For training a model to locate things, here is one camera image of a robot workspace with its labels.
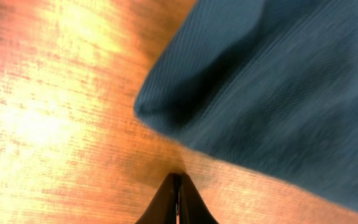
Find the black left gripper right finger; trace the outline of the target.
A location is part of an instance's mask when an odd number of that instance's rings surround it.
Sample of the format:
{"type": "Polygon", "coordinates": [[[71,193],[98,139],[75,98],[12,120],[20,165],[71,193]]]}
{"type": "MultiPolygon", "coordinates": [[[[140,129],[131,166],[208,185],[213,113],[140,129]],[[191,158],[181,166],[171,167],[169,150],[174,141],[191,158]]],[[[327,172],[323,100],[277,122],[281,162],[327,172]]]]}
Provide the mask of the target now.
{"type": "Polygon", "coordinates": [[[180,224],[218,224],[188,174],[181,175],[180,224]]]}

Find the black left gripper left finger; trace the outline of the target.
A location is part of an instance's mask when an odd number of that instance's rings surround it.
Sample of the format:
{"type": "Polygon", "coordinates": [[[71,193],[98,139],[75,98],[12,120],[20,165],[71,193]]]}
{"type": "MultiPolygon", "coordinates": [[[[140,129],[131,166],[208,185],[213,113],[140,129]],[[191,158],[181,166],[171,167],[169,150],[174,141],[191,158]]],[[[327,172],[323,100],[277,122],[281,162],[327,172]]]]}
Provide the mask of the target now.
{"type": "Polygon", "coordinates": [[[135,224],[176,224],[179,175],[169,173],[135,224]]]}

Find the blue polo shirt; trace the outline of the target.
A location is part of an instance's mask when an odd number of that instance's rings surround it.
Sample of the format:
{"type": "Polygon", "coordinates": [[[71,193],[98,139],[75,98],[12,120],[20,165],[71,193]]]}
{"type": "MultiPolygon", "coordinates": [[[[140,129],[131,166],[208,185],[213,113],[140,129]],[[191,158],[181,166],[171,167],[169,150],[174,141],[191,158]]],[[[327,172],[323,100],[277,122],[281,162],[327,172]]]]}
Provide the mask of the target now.
{"type": "Polygon", "coordinates": [[[186,147],[358,212],[358,0],[204,0],[137,117],[186,147]]]}

